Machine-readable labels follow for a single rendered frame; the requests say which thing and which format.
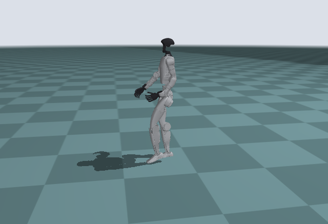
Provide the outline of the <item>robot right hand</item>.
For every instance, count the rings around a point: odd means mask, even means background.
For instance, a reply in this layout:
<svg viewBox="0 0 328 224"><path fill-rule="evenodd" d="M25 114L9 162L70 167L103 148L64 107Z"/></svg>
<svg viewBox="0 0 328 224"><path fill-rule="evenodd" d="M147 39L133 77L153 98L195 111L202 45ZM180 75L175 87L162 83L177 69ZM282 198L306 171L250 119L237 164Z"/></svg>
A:
<svg viewBox="0 0 328 224"><path fill-rule="evenodd" d="M147 84L144 84L142 87L138 88L135 90L134 96L138 97L143 93L144 90L146 90L146 88L144 88Z"/></svg>

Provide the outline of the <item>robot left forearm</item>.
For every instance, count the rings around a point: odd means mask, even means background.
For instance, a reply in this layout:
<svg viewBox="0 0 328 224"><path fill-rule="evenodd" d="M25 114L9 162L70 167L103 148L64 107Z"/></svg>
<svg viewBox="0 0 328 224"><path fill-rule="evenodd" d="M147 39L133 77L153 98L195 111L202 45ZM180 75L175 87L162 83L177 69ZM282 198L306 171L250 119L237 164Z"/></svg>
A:
<svg viewBox="0 0 328 224"><path fill-rule="evenodd" d="M168 94L168 92L170 91L170 89L174 87L175 83L176 83L176 78L174 78L174 77L171 78L171 81L169 83L167 83L167 85L162 90L162 92L159 93L159 96L162 97L162 96Z"/></svg>

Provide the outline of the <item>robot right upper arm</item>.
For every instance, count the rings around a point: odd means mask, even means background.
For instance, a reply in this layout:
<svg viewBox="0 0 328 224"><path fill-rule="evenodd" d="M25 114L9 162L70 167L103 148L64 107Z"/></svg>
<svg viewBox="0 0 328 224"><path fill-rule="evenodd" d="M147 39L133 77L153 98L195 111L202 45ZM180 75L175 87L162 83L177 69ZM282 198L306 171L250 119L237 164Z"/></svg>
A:
<svg viewBox="0 0 328 224"><path fill-rule="evenodd" d="M154 72L153 76L155 78L159 78L160 77L160 69L159 69L159 67L158 67L158 71Z"/></svg>

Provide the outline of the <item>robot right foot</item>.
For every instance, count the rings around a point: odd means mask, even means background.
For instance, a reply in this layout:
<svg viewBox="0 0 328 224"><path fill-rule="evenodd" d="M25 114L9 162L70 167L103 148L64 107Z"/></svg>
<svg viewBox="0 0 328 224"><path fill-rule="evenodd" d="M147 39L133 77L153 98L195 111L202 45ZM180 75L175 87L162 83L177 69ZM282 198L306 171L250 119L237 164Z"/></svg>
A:
<svg viewBox="0 0 328 224"><path fill-rule="evenodd" d="M169 153L169 152L168 152L168 153ZM165 157L173 156L173 153L172 153L172 152L170 152L169 154L166 154L166 153L164 152L163 154L164 154L164 158L165 158Z"/></svg>

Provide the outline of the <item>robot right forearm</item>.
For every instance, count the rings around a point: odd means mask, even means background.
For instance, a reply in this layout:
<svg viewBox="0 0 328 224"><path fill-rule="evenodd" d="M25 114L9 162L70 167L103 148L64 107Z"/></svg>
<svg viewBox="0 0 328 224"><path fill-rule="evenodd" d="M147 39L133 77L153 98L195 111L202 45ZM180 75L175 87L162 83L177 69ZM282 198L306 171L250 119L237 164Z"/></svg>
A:
<svg viewBox="0 0 328 224"><path fill-rule="evenodd" d="M152 84L157 81L158 78L155 78L154 76L151 77L151 79L146 83L147 85L144 87L146 89L148 89L150 86L152 86Z"/></svg>

